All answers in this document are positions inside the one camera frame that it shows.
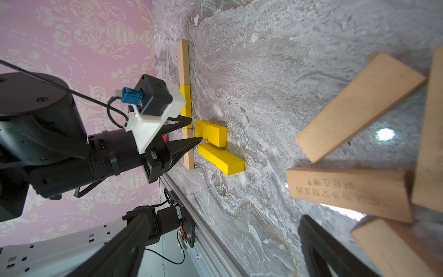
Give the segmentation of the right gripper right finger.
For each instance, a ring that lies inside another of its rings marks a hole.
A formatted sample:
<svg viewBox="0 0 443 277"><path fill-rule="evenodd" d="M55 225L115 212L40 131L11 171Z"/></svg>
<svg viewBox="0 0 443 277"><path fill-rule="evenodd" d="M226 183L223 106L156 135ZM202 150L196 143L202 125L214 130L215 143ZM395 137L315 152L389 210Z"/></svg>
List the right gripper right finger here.
<svg viewBox="0 0 443 277"><path fill-rule="evenodd" d="M377 276L309 215L302 216L298 234L311 277L330 277L331 270L339 277Z"/></svg>

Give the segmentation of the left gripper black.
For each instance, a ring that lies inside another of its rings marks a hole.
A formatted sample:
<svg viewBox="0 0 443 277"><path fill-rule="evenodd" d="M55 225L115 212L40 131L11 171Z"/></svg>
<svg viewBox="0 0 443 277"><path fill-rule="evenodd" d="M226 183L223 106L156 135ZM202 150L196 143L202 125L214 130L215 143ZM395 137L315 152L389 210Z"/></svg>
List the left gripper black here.
<svg viewBox="0 0 443 277"><path fill-rule="evenodd" d="M176 118L169 117L167 121L174 123L164 124L160 129L161 135L153 139L144 153L143 169L149 184L156 182L203 139L202 137L192 137L167 142L165 140L166 134L189 126L192 123L192 118L179 115Z"/></svg>

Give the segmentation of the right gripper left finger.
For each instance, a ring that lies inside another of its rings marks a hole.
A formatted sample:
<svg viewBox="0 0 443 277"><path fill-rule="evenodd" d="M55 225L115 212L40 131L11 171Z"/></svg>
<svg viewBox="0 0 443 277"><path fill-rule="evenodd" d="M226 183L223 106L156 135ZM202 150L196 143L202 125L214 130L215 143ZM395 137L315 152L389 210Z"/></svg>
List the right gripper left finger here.
<svg viewBox="0 0 443 277"><path fill-rule="evenodd" d="M138 215L111 241L69 274L70 277L136 277L141 266L147 233L152 226Z"/></svg>

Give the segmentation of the yellow block diagonal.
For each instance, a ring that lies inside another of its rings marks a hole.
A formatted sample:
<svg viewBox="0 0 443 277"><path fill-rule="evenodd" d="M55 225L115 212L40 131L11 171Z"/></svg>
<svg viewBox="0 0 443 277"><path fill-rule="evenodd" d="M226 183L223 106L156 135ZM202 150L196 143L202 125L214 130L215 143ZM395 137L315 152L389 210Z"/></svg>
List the yellow block diagonal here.
<svg viewBox="0 0 443 277"><path fill-rule="evenodd" d="M192 117L192 103L191 103L190 85L182 85L182 86L180 86L180 90L182 92L183 97L186 100L186 105L182 109L181 115L184 117L191 118Z"/></svg>

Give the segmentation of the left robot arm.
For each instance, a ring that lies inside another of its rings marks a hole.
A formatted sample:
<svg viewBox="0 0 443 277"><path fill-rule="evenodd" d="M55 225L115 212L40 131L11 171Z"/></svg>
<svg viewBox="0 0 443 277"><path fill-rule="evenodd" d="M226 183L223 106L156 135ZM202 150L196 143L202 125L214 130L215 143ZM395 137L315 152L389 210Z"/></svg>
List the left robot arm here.
<svg viewBox="0 0 443 277"><path fill-rule="evenodd" d="M74 191L83 197L108 177L142 167L155 182L200 137L164 141L191 123L185 100L173 83L142 75L124 128L88 135L63 80L46 74L1 75L1 220L18 218L29 188L59 200Z"/></svg>

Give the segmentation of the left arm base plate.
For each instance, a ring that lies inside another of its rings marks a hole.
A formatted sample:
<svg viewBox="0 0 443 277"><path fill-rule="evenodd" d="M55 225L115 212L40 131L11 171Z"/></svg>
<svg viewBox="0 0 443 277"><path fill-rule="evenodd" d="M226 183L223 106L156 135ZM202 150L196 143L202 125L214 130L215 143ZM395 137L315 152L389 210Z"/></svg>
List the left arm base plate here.
<svg viewBox="0 0 443 277"><path fill-rule="evenodd" d="M162 235L177 230L182 241L193 248L196 242L196 223L194 219L173 190L165 189L164 193L166 196L164 202L138 206L127 212L122 219L130 223L138 215L147 216L151 226L150 231L145 232L147 245L155 244L160 241Z"/></svg>

